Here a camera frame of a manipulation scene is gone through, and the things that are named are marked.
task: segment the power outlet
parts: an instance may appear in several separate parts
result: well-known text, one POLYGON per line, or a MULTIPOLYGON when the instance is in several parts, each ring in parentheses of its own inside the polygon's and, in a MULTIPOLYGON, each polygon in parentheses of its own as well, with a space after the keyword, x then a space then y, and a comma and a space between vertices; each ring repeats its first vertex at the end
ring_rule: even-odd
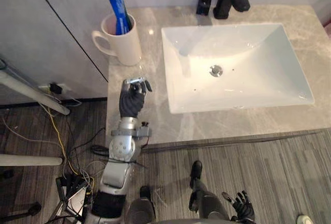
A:
MULTIPOLYGON (((69 87, 68 87, 66 84, 64 84, 64 83, 59 83, 59 84, 57 84, 57 85, 60 86, 60 87, 62 88, 62 94, 65 94, 65 93, 71 91, 71 88, 69 88, 69 87)), ((41 85, 41 86, 38 86, 38 88, 39 88, 41 91, 43 91, 43 92, 45 92, 46 94, 48 94, 48 93, 49 93, 50 86, 49 86, 49 84, 47 84, 47 85, 41 85)))

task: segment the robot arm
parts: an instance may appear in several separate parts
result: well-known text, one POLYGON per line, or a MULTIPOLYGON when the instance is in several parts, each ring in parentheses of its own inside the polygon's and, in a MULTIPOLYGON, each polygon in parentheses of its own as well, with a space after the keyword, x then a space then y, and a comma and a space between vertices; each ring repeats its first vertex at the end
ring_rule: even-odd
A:
POLYGON ((148 123, 139 126, 137 119, 144 105, 146 89, 152 91, 143 77, 123 81, 119 99, 121 121, 118 129, 111 131, 109 162, 103 172, 93 208, 86 216, 86 224, 122 221, 122 210, 132 181, 134 162, 141 151, 138 141, 151 135, 148 123))

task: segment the sink basin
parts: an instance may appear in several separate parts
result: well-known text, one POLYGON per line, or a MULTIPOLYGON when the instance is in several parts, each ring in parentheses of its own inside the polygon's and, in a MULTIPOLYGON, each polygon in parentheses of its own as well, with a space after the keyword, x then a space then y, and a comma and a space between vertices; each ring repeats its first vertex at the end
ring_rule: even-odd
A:
POLYGON ((281 24, 162 28, 171 113, 312 104, 281 24))

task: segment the white pipe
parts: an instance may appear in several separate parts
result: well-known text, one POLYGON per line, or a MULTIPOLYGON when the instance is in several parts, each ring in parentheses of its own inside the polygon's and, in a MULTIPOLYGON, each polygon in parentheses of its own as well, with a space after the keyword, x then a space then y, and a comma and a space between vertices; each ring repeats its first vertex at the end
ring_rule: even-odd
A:
POLYGON ((44 94, 36 91, 35 89, 31 88, 30 86, 25 85, 24 83, 20 82, 19 80, 13 78, 9 74, 5 73, 4 71, 0 70, 0 83, 7 86, 8 88, 13 89, 29 98, 34 99, 35 101, 44 104, 55 111, 68 115, 70 110, 66 107, 62 106, 61 104, 53 101, 51 98, 45 96, 44 94))
POLYGON ((61 158, 0 154, 0 166, 59 166, 61 158))

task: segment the white mug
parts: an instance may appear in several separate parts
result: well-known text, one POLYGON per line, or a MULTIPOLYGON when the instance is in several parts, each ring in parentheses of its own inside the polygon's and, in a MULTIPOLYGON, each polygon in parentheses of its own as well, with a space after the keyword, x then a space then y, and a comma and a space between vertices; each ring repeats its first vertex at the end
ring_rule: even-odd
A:
POLYGON ((137 32, 136 20, 129 14, 132 29, 126 34, 116 35, 116 16, 111 14, 101 22, 101 30, 92 32, 95 46, 103 53, 116 56, 123 65, 132 66, 141 59, 141 48, 137 32), (96 40, 97 37, 108 41, 110 49, 102 47, 96 40))

